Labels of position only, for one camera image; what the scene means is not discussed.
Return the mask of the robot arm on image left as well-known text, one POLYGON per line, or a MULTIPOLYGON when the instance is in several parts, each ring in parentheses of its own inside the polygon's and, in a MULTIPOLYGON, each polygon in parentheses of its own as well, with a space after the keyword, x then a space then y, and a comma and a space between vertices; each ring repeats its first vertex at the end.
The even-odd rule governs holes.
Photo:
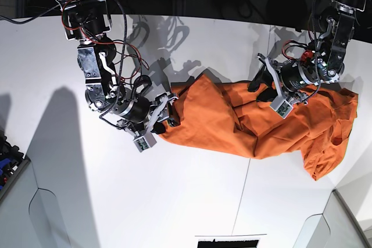
POLYGON ((127 131, 136 141, 164 133, 164 122, 171 127, 181 124, 174 108, 176 94, 165 92, 154 100, 145 97, 152 86, 149 76, 139 74, 126 88, 122 72, 129 44, 126 38, 107 36, 112 29, 108 0, 55 1, 66 38, 80 43, 77 61, 85 77, 85 98, 102 121, 127 131))

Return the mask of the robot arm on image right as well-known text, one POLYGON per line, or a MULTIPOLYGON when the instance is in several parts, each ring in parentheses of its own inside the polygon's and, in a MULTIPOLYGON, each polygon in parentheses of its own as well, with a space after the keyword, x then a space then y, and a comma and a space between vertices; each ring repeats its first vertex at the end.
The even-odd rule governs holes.
POLYGON ((346 48, 355 30, 357 12, 363 12, 367 0, 313 0, 308 30, 310 42, 287 41, 282 46, 285 62, 278 62, 261 53, 257 58, 262 66, 248 85, 248 92, 256 92, 262 84, 266 89, 257 97, 269 102, 274 110, 307 104, 315 92, 304 88, 339 81, 344 72, 346 48), (287 56, 290 47, 304 50, 300 58, 287 56))

